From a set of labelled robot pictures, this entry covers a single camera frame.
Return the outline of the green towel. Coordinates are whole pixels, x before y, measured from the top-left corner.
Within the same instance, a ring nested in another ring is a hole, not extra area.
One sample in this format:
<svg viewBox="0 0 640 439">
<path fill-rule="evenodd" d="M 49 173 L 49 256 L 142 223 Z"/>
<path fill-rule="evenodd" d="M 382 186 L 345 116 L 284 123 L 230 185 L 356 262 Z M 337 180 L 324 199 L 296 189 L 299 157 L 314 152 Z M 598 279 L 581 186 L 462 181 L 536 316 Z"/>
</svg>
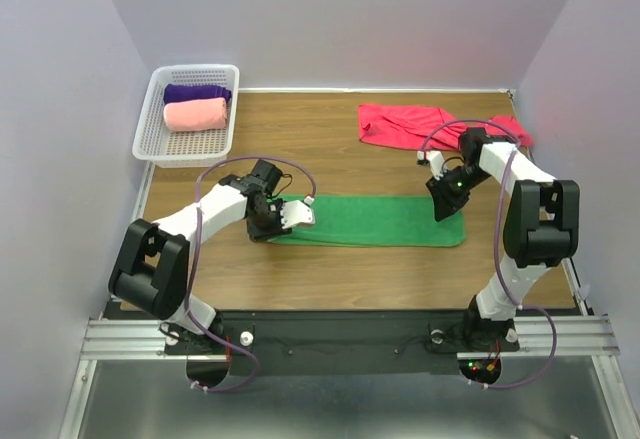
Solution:
<svg viewBox="0 0 640 439">
<path fill-rule="evenodd" d="M 316 223 L 272 244 L 335 247 L 456 247 L 466 239 L 463 215 L 435 220 L 429 196 L 318 195 Z"/>
</svg>

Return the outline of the pink towel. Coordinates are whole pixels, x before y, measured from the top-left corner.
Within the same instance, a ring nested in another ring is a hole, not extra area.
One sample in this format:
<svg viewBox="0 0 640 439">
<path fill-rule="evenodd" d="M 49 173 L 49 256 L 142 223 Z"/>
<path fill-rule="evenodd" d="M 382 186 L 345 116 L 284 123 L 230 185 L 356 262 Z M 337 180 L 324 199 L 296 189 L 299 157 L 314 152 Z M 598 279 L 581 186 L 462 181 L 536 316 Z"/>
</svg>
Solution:
<svg viewBox="0 0 640 439">
<path fill-rule="evenodd" d="M 224 129 L 227 125 L 227 103 L 217 98 L 166 104 L 163 119 L 172 132 Z"/>
</svg>

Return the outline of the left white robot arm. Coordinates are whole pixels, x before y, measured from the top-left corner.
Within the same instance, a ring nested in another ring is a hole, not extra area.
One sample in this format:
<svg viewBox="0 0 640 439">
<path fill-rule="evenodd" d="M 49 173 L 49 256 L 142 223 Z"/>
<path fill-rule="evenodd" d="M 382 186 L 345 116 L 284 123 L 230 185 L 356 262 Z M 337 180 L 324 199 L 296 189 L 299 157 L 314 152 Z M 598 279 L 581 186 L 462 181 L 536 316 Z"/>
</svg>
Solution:
<svg viewBox="0 0 640 439">
<path fill-rule="evenodd" d="M 275 197 L 283 176 L 276 165 L 259 159 L 248 174 L 223 177 L 200 199 L 170 216 L 133 221 L 115 261 L 109 292 L 188 331 L 188 341 L 199 352 L 215 351 L 224 329 L 219 311 L 192 293 L 196 249 L 239 221 L 246 222 L 253 241 L 286 234 L 285 202 Z"/>
</svg>

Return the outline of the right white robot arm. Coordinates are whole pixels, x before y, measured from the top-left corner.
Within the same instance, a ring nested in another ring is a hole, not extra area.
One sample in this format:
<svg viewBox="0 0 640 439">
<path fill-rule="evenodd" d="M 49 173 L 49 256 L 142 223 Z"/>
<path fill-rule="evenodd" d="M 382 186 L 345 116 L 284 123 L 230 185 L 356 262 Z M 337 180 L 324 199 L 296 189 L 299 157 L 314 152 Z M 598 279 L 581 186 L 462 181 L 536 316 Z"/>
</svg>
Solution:
<svg viewBox="0 0 640 439">
<path fill-rule="evenodd" d="M 460 325 L 463 344 L 482 349 L 491 342 L 514 344 L 513 320 L 535 283 L 572 257 L 579 242 L 580 188 L 531 162 L 506 127 L 491 134 L 475 124 L 458 138 L 461 165 L 449 168 L 441 152 L 421 147 L 417 162 L 431 170 L 426 184 L 434 218 L 460 211 L 471 190 L 489 178 L 500 185 L 494 227 L 495 273 L 476 294 Z"/>
</svg>

